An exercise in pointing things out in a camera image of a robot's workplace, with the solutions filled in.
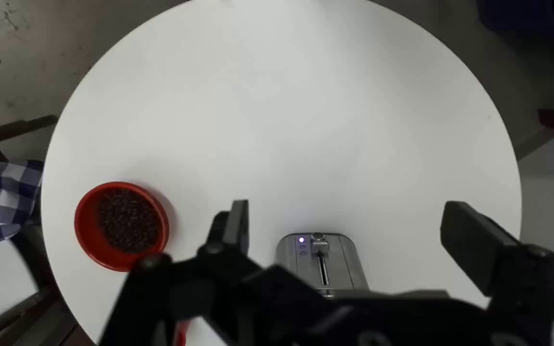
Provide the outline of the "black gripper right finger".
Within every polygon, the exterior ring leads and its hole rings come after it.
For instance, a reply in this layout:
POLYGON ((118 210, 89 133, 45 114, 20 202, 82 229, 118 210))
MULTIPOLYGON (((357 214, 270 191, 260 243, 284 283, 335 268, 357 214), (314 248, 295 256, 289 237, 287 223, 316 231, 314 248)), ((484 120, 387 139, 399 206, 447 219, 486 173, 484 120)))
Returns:
POLYGON ((470 204, 451 200, 443 212, 441 244, 470 281, 491 296, 505 254, 518 248, 520 241, 470 204))

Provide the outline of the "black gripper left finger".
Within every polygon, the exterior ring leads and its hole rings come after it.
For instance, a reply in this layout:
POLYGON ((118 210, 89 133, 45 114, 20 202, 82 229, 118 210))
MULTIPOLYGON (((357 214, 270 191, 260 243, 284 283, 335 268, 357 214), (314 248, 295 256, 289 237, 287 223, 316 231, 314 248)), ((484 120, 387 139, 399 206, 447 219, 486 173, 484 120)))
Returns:
POLYGON ((249 202, 235 200, 230 212, 220 212, 210 227, 205 250, 209 254, 218 254, 226 248, 249 254, 251 246, 251 227, 249 227, 249 202))

